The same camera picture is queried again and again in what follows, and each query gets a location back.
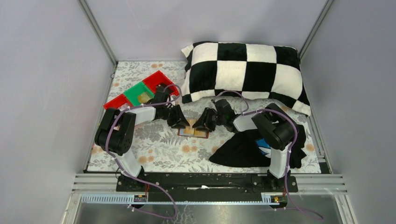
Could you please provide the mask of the green plastic bin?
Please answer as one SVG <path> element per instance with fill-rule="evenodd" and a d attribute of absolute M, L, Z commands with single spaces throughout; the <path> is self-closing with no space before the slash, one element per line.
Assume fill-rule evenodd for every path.
<path fill-rule="evenodd" d="M 154 96 L 154 93 L 143 82 L 133 85 L 131 88 L 124 91 L 123 94 L 129 99 L 133 106 L 137 106 L 140 105 L 137 96 L 143 92 L 148 92 Z"/>

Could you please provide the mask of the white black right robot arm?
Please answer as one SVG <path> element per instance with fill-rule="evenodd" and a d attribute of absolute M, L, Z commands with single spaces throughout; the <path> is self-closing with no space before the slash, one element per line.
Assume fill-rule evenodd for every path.
<path fill-rule="evenodd" d="M 268 167 L 269 189 L 274 192 L 284 189 L 291 150 L 299 132 L 291 117 L 276 104 L 246 114 L 236 114 L 225 99 L 215 101 L 214 106 L 205 108 L 192 127 L 213 132 L 217 126 L 223 126 L 234 135 L 209 160 L 235 168 Z"/>

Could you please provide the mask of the black shirt blue white print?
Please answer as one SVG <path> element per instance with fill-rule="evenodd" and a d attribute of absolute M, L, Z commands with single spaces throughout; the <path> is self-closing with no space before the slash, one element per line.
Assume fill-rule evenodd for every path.
<path fill-rule="evenodd" d="M 303 125 L 297 125 L 297 130 L 297 141 L 290 155 L 290 168 L 301 168 L 302 159 L 306 157 L 303 151 L 306 141 L 305 128 Z M 270 158 L 261 153 L 256 143 L 260 137 L 256 129 L 236 133 L 209 158 L 209 161 L 235 168 L 268 167 Z"/>

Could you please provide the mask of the red bin with cards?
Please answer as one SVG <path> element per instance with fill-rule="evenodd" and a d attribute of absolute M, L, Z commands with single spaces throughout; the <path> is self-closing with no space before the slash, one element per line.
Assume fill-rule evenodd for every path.
<path fill-rule="evenodd" d="M 106 110 L 108 108 L 125 109 L 132 106 L 132 103 L 123 93 L 103 105 Z"/>

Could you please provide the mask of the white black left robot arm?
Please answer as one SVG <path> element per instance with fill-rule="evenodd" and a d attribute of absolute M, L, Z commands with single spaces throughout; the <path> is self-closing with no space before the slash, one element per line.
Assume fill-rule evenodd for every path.
<path fill-rule="evenodd" d="M 131 151 L 134 129 L 144 122 L 163 119 L 170 128 L 184 129 L 190 124 L 179 105 L 173 105 L 170 94 L 159 90 L 147 104 L 120 110 L 108 108 L 96 131 L 94 143 L 106 151 L 116 162 L 127 186 L 134 192 L 144 188 L 143 167 Z"/>

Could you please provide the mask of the gold credit card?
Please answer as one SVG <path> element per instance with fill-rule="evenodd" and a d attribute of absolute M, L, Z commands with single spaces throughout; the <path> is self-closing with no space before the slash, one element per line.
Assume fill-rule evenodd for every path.
<path fill-rule="evenodd" d="M 208 132 L 206 131 L 199 131 L 199 130 L 194 130 L 194 136 L 197 138 L 207 138 Z"/>

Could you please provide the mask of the brown leather card holder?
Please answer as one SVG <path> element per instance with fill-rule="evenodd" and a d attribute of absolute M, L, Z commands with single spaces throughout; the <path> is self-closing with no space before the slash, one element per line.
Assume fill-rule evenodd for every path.
<path fill-rule="evenodd" d="M 177 132 L 177 135 L 178 136 L 182 136 L 182 137 L 196 138 L 194 136 L 194 130 L 195 129 L 192 127 L 192 125 L 196 122 L 196 120 L 195 119 L 187 119 L 187 120 L 190 123 L 190 126 L 186 127 L 186 128 L 179 129 L 178 132 Z"/>

